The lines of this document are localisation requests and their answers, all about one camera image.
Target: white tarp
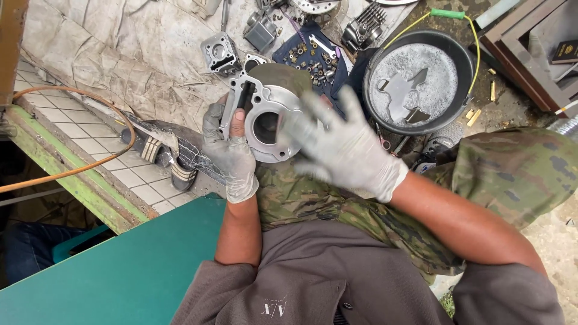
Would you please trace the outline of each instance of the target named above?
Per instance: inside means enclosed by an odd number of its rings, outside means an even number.
[[[350,0],[342,27],[368,5]],[[387,8],[390,28],[382,39],[411,8]],[[254,51],[242,31],[255,10],[255,0],[230,5],[227,33],[240,56]],[[22,50],[66,85],[97,93],[144,120],[200,132],[208,104],[228,91],[208,73],[199,49],[220,30],[220,13],[219,7],[204,20],[192,0],[30,0]],[[286,18],[275,23],[283,32],[265,55],[294,34]]]

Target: black bucket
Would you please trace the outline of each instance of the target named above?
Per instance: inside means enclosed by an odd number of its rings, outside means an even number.
[[[382,119],[379,114],[377,114],[376,110],[374,109],[374,105],[378,104],[371,103],[370,101],[369,82],[372,78],[373,71],[385,56],[401,46],[414,43],[422,43],[435,46],[444,51],[454,61],[458,75],[458,86],[454,99],[446,111],[442,113],[442,115],[432,119],[431,121],[427,121],[420,126],[400,127],[388,123]],[[468,90],[472,84],[474,71],[475,64],[472,60],[472,57],[469,55],[466,49],[450,35],[434,30],[407,32],[381,53],[378,51],[369,61],[363,80],[363,98],[365,107],[371,116],[380,124],[380,126],[390,132],[401,135],[429,134],[450,124],[464,111],[465,107],[467,106]]]

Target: forearm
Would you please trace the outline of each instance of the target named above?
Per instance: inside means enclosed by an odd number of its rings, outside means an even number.
[[[261,222],[256,195],[237,204],[227,201],[215,261],[224,265],[249,263],[257,267],[261,261],[261,248]]]
[[[465,260],[487,265],[520,263],[546,275],[532,244],[513,226],[418,174],[408,173],[390,204],[423,223]]]

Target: scissors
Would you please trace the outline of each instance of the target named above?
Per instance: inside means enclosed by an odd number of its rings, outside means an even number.
[[[391,143],[388,140],[383,139],[383,136],[381,135],[381,130],[379,129],[379,124],[377,122],[375,122],[375,127],[376,127],[377,135],[379,136],[379,142],[381,143],[381,147],[384,150],[390,150],[391,149]]]

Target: white latex glove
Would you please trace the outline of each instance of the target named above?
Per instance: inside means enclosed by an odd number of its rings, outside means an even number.
[[[226,96],[219,100],[226,101]],[[219,119],[225,105],[215,103],[203,117],[203,150],[209,159],[221,170],[227,181],[227,200],[231,203],[243,202],[252,197],[259,181],[255,176],[255,157],[245,138],[243,109],[234,112],[229,132],[229,140],[223,139],[218,130]]]
[[[408,168],[401,159],[381,147],[349,86],[342,88],[339,99],[347,121],[316,94],[305,93],[301,98],[304,110],[327,125],[329,131],[317,128],[311,119],[300,113],[281,118],[281,139],[296,141],[313,160],[295,164],[295,171],[339,187],[365,189],[380,202],[389,202]]]

